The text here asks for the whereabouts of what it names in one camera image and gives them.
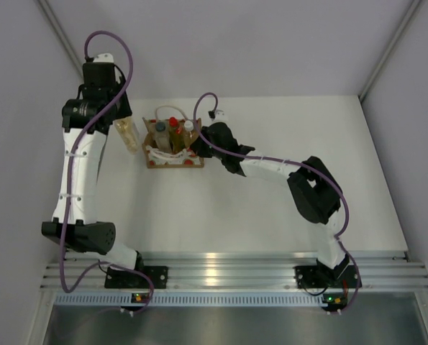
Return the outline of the red dotted canvas bag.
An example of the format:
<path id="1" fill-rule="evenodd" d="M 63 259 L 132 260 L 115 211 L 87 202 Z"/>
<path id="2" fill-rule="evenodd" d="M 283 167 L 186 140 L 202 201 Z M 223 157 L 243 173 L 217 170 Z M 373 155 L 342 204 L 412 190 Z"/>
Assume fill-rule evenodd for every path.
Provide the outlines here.
<path id="1" fill-rule="evenodd" d="M 155 131 L 155 124 L 158 121 L 163 121 L 166 125 L 166 128 L 168 129 L 168 133 L 170 136 L 170 126 L 168 123 L 168 120 L 170 117 L 161 117 L 159 116 L 159 112 L 162 109 L 172 109 L 174 111 L 177 111 L 181 118 L 175 117 L 179 122 L 181 123 L 181 126 L 183 128 L 183 124 L 185 121 L 192 121 L 192 119 L 189 119 L 185 112 L 173 105 L 164 104 L 161 106 L 158 106 L 155 109 L 154 112 L 154 118 L 153 119 L 146 119 L 143 118 L 145 128 L 147 130 L 147 134 L 145 136 L 145 139 L 142 144 L 143 152 L 145 154 L 146 164 L 147 168 L 149 169 L 156 169 L 156 168 L 202 168 L 204 166 L 204 159 L 202 157 L 199 157 L 197 154 L 195 154 L 190 148 L 186 149 L 185 145 L 183 146 L 183 149 L 178 153 L 173 153 L 173 146 L 172 142 L 170 140 L 171 145 L 171 152 L 163 152 L 158 149 L 155 140 L 153 139 L 153 134 Z"/>

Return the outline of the amber bottle clear cap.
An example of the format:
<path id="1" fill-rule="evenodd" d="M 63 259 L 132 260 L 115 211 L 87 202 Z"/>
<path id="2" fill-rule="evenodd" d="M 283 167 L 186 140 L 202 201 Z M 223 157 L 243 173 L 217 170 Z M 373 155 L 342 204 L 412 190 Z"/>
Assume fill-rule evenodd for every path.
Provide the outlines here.
<path id="1" fill-rule="evenodd" d="M 114 121 L 114 127 L 120 135 L 128 152 L 136 155 L 140 148 L 140 134 L 131 116 Z"/>

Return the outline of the clear bottle grey cap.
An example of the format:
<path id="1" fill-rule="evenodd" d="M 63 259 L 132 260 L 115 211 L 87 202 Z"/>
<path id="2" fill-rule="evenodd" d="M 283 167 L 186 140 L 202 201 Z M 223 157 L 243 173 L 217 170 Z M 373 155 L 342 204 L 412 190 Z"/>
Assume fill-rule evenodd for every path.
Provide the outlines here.
<path id="1" fill-rule="evenodd" d="M 166 128 L 166 125 L 163 121 L 158 121 L 155 124 L 153 139 L 155 140 L 155 143 L 159 150 L 167 153 L 171 152 L 172 149 L 170 145 L 170 136 L 168 133 L 168 129 Z"/>

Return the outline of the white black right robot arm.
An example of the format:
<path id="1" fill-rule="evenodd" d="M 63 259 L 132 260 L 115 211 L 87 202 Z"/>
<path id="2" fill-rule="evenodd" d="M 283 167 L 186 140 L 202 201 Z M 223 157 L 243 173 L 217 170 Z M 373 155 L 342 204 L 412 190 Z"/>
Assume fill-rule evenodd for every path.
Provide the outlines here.
<path id="1" fill-rule="evenodd" d="M 232 174 L 289 188 L 300 216 L 318 226 L 312 235 L 317 246 L 315 275 L 328 286 L 343 279 L 350 258 L 336 236 L 341 188 L 318 157 L 294 165 L 265 157 L 254 147 L 239 144 L 224 122 L 203 126 L 186 145 L 199 157 L 217 158 Z"/>

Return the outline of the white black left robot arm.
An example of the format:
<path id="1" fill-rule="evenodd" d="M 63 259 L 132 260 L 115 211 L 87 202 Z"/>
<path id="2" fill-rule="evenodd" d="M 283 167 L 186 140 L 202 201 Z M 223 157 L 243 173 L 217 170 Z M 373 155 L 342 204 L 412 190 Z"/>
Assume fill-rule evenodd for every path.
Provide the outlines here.
<path id="1" fill-rule="evenodd" d="M 122 268 L 121 278 L 130 287 L 146 278 L 142 255 L 117 240 L 116 226 L 99 221 L 96 188 L 109 130 L 115 127 L 132 154 L 140 147 L 127 94 L 94 124 L 95 115 L 118 94 L 126 78 L 110 54 L 89 58 L 83 64 L 78 95 L 62 108 L 64 141 L 63 175 L 58 202 L 42 235 L 71 251 L 86 253 Z"/>

